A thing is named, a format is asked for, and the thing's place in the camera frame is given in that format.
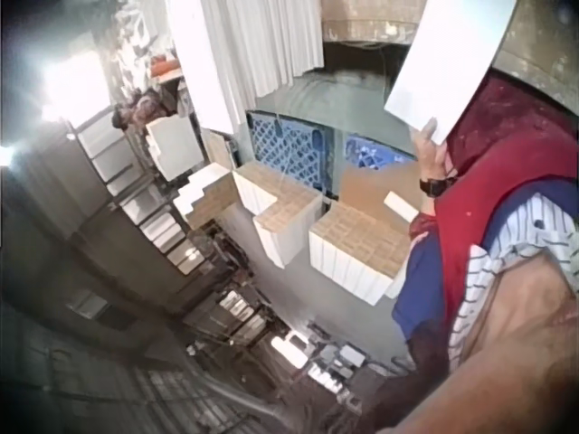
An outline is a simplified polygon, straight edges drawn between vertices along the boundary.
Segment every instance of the wristwatch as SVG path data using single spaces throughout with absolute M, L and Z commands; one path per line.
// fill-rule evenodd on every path
M 456 183 L 456 176 L 446 179 L 429 179 L 428 181 L 420 180 L 420 189 L 426 193 L 428 197 L 439 197 L 447 188 Z

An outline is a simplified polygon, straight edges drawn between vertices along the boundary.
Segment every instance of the striped shirt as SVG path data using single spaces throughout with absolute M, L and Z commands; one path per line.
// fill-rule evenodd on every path
M 570 215 L 540 193 L 511 213 L 488 251 L 470 247 L 465 297 L 449 340 L 451 370 L 459 364 L 464 344 L 497 275 L 548 250 L 579 297 L 579 232 Z

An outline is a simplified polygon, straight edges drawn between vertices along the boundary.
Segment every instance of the blue pallet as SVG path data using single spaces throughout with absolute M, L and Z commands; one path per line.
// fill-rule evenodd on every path
M 297 120 L 251 113 L 255 158 L 265 165 L 292 176 L 319 190 L 331 188 L 328 133 L 323 127 Z
M 398 165 L 414 160 L 407 154 L 382 145 L 368 138 L 349 135 L 344 146 L 344 157 L 356 167 L 369 167 L 380 170 L 388 165 Z

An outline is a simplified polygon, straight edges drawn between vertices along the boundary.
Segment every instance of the person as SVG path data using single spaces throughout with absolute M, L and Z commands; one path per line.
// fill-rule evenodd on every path
M 393 319 L 416 369 L 356 432 L 553 432 L 579 387 L 576 124 L 491 72 L 447 142 L 413 142 L 424 191 Z
M 128 104 L 117 104 L 112 116 L 112 126 L 126 131 L 130 125 L 138 131 L 158 118 L 164 118 L 172 113 L 163 105 L 158 92 L 148 89 L 145 93 L 140 90 L 133 95 Z

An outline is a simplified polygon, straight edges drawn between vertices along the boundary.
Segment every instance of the white paper sheet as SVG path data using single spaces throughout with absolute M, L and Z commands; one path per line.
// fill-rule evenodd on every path
M 422 129 L 432 117 L 441 144 L 477 90 L 516 0 L 428 0 L 384 109 Z

